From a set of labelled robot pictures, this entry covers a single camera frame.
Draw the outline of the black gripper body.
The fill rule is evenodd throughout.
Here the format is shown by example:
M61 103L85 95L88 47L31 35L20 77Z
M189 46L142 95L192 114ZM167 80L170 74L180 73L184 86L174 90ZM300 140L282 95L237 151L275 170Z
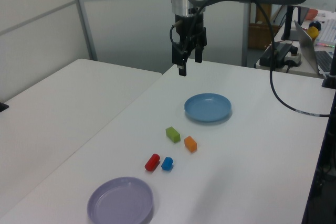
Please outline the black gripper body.
M175 30L180 37L176 44L179 51L203 50L205 47L204 15L199 14L192 17L175 15L177 23Z

